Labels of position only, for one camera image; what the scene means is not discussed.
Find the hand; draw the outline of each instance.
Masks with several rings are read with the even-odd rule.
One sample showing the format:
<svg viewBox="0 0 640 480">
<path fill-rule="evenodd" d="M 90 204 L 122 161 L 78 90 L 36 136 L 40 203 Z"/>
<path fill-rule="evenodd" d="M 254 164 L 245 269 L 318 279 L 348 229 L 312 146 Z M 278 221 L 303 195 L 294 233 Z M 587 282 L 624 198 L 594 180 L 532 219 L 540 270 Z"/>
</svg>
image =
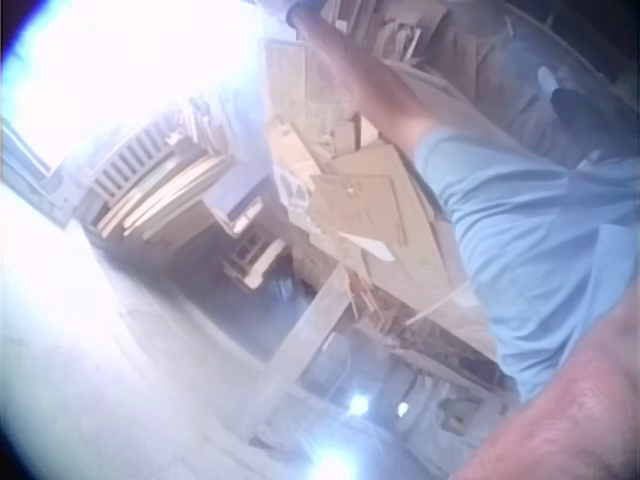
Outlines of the hand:
<svg viewBox="0 0 640 480">
<path fill-rule="evenodd" d="M 305 7 L 319 13 L 325 3 L 326 0 L 256 0 L 265 12 L 291 27 L 290 13 L 294 8 Z"/>
</svg>

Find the concrete floor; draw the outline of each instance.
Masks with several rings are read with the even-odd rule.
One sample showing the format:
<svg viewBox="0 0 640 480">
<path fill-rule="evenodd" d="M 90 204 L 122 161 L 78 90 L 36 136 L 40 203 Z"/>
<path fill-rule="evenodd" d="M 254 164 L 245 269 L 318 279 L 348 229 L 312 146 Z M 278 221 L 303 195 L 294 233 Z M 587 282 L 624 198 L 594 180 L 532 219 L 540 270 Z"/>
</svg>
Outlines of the concrete floor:
<svg viewBox="0 0 640 480">
<path fill-rule="evenodd" d="M 36 478 L 301 478 L 220 421 L 235 414 L 234 392 L 246 398 L 246 359 L 211 338 L 205 349 L 211 332 L 193 324 L 123 306 L 77 225 L 57 229 L 4 185 L 0 205 L 0 407 Z"/>
</svg>

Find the light blue t-shirt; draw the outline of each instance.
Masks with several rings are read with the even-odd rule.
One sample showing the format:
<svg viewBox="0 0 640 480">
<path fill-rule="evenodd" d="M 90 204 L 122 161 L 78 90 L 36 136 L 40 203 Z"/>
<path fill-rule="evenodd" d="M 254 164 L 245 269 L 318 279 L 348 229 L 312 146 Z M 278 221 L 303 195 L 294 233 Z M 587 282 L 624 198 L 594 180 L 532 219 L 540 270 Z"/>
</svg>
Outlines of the light blue t-shirt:
<svg viewBox="0 0 640 480">
<path fill-rule="evenodd" d="M 528 400 L 635 278 L 640 160 L 569 171 L 442 130 L 415 161 Z"/>
</svg>

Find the blue object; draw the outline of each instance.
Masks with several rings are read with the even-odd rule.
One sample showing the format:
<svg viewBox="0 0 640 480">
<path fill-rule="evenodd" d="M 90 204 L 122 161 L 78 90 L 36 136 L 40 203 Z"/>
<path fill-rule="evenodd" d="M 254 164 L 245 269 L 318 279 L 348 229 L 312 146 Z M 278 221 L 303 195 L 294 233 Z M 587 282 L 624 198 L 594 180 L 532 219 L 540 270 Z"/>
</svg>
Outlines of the blue object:
<svg viewBox="0 0 640 480">
<path fill-rule="evenodd" d="M 444 130 L 415 161 L 526 401 L 635 278 L 640 161 L 569 171 Z"/>
</svg>

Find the bare skin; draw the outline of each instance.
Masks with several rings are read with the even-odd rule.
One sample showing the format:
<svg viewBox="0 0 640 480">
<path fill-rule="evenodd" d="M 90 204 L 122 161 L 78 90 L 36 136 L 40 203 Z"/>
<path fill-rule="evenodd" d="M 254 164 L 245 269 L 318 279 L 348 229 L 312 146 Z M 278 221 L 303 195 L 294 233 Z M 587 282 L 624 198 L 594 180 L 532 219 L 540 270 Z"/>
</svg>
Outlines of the bare skin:
<svg viewBox="0 0 640 480">
<path fill-rule="evenodd" d="M 317 13 L 290 18 L 356 108 L 411 157 L 432 118 L 413 91 Z M 638 471 L 638 286 L 599 321 L 553 382 L 477 451 L 456 479 L 614 479 Z"/>
</svg>

